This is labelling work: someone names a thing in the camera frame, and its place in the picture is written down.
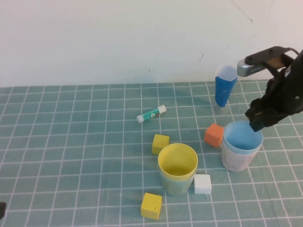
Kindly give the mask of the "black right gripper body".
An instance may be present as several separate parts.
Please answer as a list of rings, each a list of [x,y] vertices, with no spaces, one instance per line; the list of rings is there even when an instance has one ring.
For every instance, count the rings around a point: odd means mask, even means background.
[[[281,59],[284,64],[281,70],[262,62],[273,78],[260,99],[261,113],[292,115],[303,110],[303,53],[295,59],[283,54]]]

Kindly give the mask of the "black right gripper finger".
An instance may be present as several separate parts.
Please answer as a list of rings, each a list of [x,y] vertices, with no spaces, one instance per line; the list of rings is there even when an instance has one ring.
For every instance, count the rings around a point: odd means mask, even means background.
[[[250,127],[257,132],[266,127],[271,127],[284,119],[283,114],[257,113],[250,115]]]
[[[254,99],[250,103],[249,109],[245,112],[249,121],[253,121],[259,117],[263,117],[270,112],[267,100],[264,98]]]

